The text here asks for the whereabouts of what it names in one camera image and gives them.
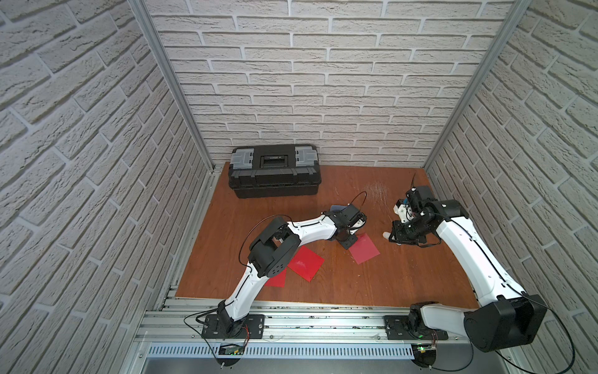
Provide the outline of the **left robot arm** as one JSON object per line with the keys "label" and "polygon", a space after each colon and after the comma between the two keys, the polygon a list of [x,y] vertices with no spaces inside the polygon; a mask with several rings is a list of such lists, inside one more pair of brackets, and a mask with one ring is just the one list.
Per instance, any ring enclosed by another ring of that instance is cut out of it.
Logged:
{"label": "left robot arm", "polygon": [[282,273],[301,246],[320,240],[338,241],[349,249],[358,240],[356,233],[367,216],[348,204],[342,210],[330,210],[307,221],[285,220],[275,215],[250,245],[248,262],[231,296],[216,309],[218,326],[226,338],[234,338],[244,329],[250,307],[266,282]]}

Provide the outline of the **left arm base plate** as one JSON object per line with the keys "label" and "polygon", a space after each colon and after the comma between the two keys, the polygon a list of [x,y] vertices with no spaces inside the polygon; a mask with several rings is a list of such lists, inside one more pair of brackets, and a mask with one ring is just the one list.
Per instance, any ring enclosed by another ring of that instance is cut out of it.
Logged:
{"label": "left arm base plate", "polygon": [[202,337],[205,339],[261,339],[265,325],[265,316],[249,314],[240,321],[230,320],[217,314],[210,314],[204,320]]}

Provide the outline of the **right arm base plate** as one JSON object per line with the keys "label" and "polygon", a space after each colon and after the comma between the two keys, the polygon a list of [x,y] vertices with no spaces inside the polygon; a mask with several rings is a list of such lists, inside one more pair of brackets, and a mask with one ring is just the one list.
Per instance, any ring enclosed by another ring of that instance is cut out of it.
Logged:
{"label": "right arm base plate", "polygon": [[389,341],[448,341],[448,333],[444,330],[433,330],[422,324],[415,325],[407,315],[384,316],[386,336]]}

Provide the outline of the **dark red envelope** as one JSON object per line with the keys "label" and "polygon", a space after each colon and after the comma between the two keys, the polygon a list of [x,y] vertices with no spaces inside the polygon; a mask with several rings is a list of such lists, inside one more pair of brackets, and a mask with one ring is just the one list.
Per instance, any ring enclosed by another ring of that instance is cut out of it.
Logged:
{"label": "dark red envelope", "polygon": [[358,235],[358,240],[350,247],[349,252],[356,264],[365,263],[380,254],[372,239],[367,234]]}

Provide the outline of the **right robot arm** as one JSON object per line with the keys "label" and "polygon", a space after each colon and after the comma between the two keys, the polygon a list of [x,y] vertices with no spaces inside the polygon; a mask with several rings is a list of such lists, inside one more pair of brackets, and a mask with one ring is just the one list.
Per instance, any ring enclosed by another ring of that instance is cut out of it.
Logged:
{"label": "right robot arm", "polygon": [[427,186],[413,187],[394,207],[398,220],[387,238],[397,245],[428,247],[427,237],[447,244],[465,271],[478,309],[437,302],[413,304],[406,328],[414,336],[434,330],[463,336],[482,352],[534,342],[548,307],[530,295],[498,262],[461,203],[436,199]]}

